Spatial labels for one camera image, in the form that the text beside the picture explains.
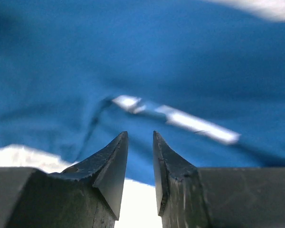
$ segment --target blue cloth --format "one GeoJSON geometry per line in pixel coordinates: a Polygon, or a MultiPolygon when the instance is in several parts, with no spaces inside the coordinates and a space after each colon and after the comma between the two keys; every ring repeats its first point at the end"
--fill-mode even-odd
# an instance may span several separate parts
{"type": "Polygon", "coordinates": [[[74,162],[126,130],[126,176],[148,184],[153,130],[196,166],[281,165],[102,108],[123,94],[212,121],[285,158],[285,23],[197,0],[0,0],[0,147],[24,144],[74,162]]]}

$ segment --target blue towel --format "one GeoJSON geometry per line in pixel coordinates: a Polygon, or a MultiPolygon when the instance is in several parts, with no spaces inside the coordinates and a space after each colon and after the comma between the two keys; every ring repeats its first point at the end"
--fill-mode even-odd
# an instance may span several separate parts
{"type": "Polygon", "coordinates": [[[153,130],[199,167],[285,166],[285,22],[201,0],[0,0],[0,147],[74,162],[128,131],[126,176],[154,184],[153,130]],[[247,147],[107,105],[119,95],[247,147]]]}

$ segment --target black plastic part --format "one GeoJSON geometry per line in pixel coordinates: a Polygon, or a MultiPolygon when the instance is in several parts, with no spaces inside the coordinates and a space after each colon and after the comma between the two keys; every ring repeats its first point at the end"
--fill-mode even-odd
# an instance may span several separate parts
{"type": "Polygon", "coordinates": [[[285,168],[196,168],[153,135],[164,228],[285,228],[285,168]]]}
{"type": "Polygon", "coordinates": [[[113,228],[127,154],[128,135],[123,132],[62,173],[0,168],[0,228],[113,228]]]}

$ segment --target blue fabric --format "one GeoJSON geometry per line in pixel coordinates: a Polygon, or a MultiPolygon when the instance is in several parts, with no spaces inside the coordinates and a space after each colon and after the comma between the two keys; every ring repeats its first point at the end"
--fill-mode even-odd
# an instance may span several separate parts
{"type": "Polygon", "coordinates": [[[285,159],[285,23],[197,0],[0,0],[0,147],[74,162],[127,130],[126,175],[148,184],[153,130],[196,166],[281,165],[102,108],[123,94],[220,124],[285,159]]]}

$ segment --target white surface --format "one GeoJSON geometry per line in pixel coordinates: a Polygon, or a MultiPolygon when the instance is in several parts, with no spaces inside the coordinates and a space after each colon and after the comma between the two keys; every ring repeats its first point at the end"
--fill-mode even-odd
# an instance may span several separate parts
{"type": "MultiPolygon", "coordinates": [[[[58,156],[23,146],[0,149],[0,167],[29,166],[51,173],[61,172],[70,165],[58,156]]],[[[124,181],[120,218],[115,228],[162,228],[161,217],[157,216],[153,186],[129,179],[124,181]]]]}

